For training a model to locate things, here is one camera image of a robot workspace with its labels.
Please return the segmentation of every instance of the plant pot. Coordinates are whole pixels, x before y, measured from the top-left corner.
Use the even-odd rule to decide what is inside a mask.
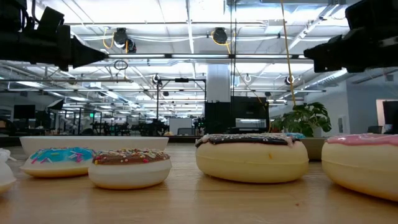
[[[308,152],[311,161],[320,161],[322,158],[322,147],[326,138],[304,138],[300,139]]]

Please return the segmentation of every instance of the chocolate icing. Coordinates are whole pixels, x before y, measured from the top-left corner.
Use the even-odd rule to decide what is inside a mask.
[[[144,164],[170,159],[164,151],[150,149],[121,149],[117,151],[99,152],[93,159],[96,165],[128,165]]]
[[[299,139],[284,134],[208,134],[199,139],[195,146],[199,147],[206,142],[211,144],[244,142],[291,146],[295,141],[299,141]]]

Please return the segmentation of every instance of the ceiling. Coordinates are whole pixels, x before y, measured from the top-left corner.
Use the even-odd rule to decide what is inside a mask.
[[[112,33],[117,27],[127,28],[129,37],[135,42],[137,54],[228,54],[225,45],[217,45],[211,38],[215,27],[224,27],[231,40],[230,33],[234,33],[236,41],[232,41],[231,50],[236,54],[285,54],[285,32],[283,28],[282,9],[279,1],[238,1],[236,12],[234,7],[225,4],[223,0],[43,0],[37,1],[35,13],[40,19],[45,6],[52,7],[65,15],[65,24],[71,26],[72,34],[86,45],[106,51],[109,54],[123,54],[123,50],[110,46]],[[347,5],[329,5],[326,0],[298,0],[285,2],[285,20],[287,45],[290,54],[302,55],[307,48],[327,42],[329,38],[345,34],[349,31],[345,19]],[[28,1],[30,13],[31,2]],[[156,92],[143,92],[143,89],[153,89],[152,79],[155,74],[160,78],[197,78],[206,79],[209,75],[209,63],[230,64],[230,60],[174,60],[174,59],[129,59],[129,67],[118,71],[113,67],[115,60],[96,62],[92,65],[60,72],[52,65],[30,65],[22,62],[0,62],[3,69],[14,70],[15,76],[26,79],[40,79],[45,76],[53,79],[75,77],[77,79],[98,80],[101,85],[95,88],[132,90],[114,91],[119,96],[114,100],[110,96],[100,96],[97,91],[67,92],[54,91],[62,96],[79,96],[87,98],[86,102],[122,103],[120,99],[131,103],[139,103],[141,111],[151,108],[155,103]],[[312,80],[317,80],[311,60],[293,60],[290,65],[295,86],[307,86]],[[282,60],[237,60],[236,70],[246,80],[248,86],[237,75],[240,82],[236,90],[252,89],[288,89],[284,80],[289,76],[286,59]],[[0,73],[6,79],[11,77]],[[204,99],[204,92],[198,85],[201,83],[170,82],[164,89],[197,89],[197,91],[170,92],[169,96],[161,99]],[[45,89],[85,89],[91,88],[89,83],[78,82],[75,85],[66,82],[42,83],[43,86],[29,86]],[[26,85],[13,83],[11,88],[27,88]],[[235,95],[253,93],[237,92]],[[280,99],[281,93],[274,93],[274,99]],[[68,99],[71,102],[84,102]],[[200,101],[181,101],[181,107],[194,108],[189,113],[202,112]],[[176,111],[171,106],[165,107],[166,112],[189,115]]]

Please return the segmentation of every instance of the pink frosted donut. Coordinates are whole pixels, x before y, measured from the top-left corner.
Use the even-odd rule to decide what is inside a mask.
[[[398,135],[332,137],[323,145],[322,167],[343,187],[398,201]]]

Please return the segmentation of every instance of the desk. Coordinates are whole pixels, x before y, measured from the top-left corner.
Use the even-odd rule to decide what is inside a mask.
[[[397,223],[398,203],[333,184],[319,162],[286,184],[242,184],[201,173],[192,144],[169,144],[166,181],[142,190],[93,186],[87,177],[33,179],[18,169],[26,158],[12,148],[17,183],[0,196],[0,223]]]

